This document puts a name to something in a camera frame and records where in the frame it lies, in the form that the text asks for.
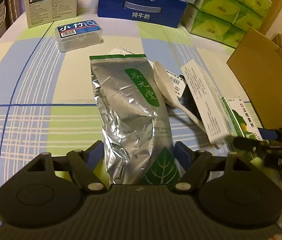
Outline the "dark blue milk carton box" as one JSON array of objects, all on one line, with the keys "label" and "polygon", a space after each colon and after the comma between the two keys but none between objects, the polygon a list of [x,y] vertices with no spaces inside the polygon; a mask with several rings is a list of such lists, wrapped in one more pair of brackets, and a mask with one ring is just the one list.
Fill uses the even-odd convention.
[{"label": "dark blue milk carton box", "polygon": [[177,28],[186,7],[182,0],[98,0],[97,15]]}]

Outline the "checked blue green tablecloth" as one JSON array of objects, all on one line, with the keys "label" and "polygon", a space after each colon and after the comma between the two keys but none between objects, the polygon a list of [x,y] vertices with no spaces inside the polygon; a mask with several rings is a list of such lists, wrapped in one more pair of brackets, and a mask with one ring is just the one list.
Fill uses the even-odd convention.
[{"label": "checked blue green tablecloth", "polygon": [[0,185],[35,155],[86,148],[102,138],[90,80],[91,55],[116,48],[145,54],[178,75],[193,60],[224,97],[254,107],[229,67],[232,48],[190,35],[184,27],[99,18],[96,0],[80,0],[78,21],[95,20],[101,44],[61,53],[55,28],[63,22],[28,28],[22,15],[0,39]]}]

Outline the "clear dental floss pick box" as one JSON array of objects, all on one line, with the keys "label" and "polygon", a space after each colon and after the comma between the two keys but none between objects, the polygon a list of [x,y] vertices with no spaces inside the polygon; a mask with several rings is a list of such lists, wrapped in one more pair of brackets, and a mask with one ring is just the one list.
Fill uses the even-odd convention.
[{"label": "clear dental floss pick box", "polygon": [[60,53],[85,48],[102,42],[102,28],[95,20],[68,23],[55,28]]}]

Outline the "white humidifier product box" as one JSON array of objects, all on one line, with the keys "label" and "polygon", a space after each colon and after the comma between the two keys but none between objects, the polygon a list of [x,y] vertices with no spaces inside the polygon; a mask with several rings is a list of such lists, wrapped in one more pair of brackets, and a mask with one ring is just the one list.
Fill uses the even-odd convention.
[{"label": "white humidifier product box", "polygon": [[29,28],[77,16],[78,0],[25,0]]}]

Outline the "green white spray medicine box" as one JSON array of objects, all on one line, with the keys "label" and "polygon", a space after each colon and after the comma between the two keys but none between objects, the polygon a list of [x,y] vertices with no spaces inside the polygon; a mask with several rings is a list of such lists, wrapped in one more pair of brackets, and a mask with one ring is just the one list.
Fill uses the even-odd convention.
[{"label": "green white spray medicine box", "polygon": [[262,141],[257,125],[241,98],[223,97],[221,106],[222,118],[229,137]]}]

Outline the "white plastic spoon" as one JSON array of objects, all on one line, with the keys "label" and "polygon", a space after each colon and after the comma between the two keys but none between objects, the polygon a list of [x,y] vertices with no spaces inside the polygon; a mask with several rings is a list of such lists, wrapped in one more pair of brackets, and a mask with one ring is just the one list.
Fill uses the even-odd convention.
[{"label": "white plastic spoon", "polygon": [[153,63],[153,73],[156,85],[168,104],[183,111],[204,133],[207,133],[204,124],[179,102],[171,78],[165,68],[157,61]]}]

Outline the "open brown cardboard box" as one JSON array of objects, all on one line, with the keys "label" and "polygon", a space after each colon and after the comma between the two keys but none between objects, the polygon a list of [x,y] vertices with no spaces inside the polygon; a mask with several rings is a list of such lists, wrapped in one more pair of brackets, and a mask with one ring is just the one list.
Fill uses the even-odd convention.
[{"label": "open brown cardboard box", "polygon": [[282,49],[251,28],[227,61],[267,129],[282,128]]}]

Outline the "silver foil pouch green label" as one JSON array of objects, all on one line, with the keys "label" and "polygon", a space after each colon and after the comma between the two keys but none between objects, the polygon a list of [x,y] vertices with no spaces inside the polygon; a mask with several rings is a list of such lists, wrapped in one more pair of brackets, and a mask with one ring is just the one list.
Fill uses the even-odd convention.
[{"label": "silver foil pouch green label", "polygon": [[90,56],[112,184],[167,185],[180,180],[170,120],[144,54]]}]

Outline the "green tissue pack bundle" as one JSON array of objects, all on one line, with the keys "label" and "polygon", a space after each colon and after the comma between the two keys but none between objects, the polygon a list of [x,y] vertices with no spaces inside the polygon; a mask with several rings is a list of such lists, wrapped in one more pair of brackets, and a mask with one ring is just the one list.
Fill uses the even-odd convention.
[{"label": "green tissue pack bundle", "polygon": [[250,28],[261,28],[271,7],[271,0],[195,0],[181,23],[191,34],[236,48]]}]

